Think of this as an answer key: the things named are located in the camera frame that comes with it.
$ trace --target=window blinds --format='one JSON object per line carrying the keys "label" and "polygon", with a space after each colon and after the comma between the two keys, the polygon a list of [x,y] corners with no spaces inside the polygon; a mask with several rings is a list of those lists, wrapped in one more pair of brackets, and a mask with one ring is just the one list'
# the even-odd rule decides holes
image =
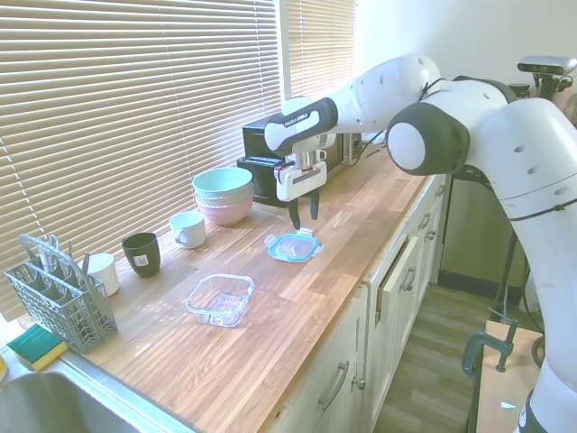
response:
{"label": "window blinds", "polygon": [[[14,0],[0,5],[2,271],[17,236],[121,254],[194,207],[190,179],[243,155],[280,109],[268,0]],[[0,309],[23,312],[6,277]]]}
{"label": "window blinds", "polygon": [[287,0],[282,12],[293,97],[315,100],[353,77],[355,0]]}

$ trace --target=cabinet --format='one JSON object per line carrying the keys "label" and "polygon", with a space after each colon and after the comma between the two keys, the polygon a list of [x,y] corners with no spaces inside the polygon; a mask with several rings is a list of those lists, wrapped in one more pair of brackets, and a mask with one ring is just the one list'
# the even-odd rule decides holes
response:
{"label": "cabinet", "polygon": [[430,212],[428,212],[428,224],[423,225],[418,232],[420,243],[420,258],[417,276],[417,305],[420,305],[425,295],[426,287],[431,279],[431,270],[435,255],[436,240],[439,237],[439,222],[441,219],[442,200],[435,200]]}
{"label": "cabinet", "polygon": [[285,402],[274,433],[370,433],[426,292],[444,176],[432,176]]}
{"label": "cabinet", "polygon": [[359,287],[336,330],[305,372],[272,427],[275,433],[361,431],[367,288]]}
{"label": "cabinet", "polygon": [[367,275],[371,295],[365,350],[369,373],[362,395],[363,432],[371,432],[379,417],[425,295],[435,254],[443,193],[444,176],[430,178],[409,210],[406,221]]}

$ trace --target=plastic lid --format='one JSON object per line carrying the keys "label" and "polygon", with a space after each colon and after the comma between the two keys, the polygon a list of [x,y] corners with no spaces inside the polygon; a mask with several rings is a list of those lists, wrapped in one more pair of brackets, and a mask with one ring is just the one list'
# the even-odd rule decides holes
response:
{"label": "plastic lid", "polygon": [[320,251],[318,240],[312,236],[312,230],[301,229],[296,233],[287,233],[275,238],[270,235],[265,240],[269,246],[269,255],[285,262],[302,263]]}

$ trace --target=sponge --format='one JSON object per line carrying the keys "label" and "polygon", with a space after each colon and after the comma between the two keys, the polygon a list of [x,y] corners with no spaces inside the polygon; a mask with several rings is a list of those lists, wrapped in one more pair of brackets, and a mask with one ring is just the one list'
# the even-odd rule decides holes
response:
{"label": "sponge", "polygon": [[32,326],[7,346],[36,371],[50,364],[68,349],[59,337],[39,325]]}

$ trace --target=label on mug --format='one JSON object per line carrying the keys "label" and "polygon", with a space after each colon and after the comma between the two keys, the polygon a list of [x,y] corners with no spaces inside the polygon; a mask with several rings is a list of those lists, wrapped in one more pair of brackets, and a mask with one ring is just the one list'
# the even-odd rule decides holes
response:
{"label": "label on mug", "polygon": [[135,255],[134,264],[136,266],[146,266],[148,264],[148,257],[145,255]]}

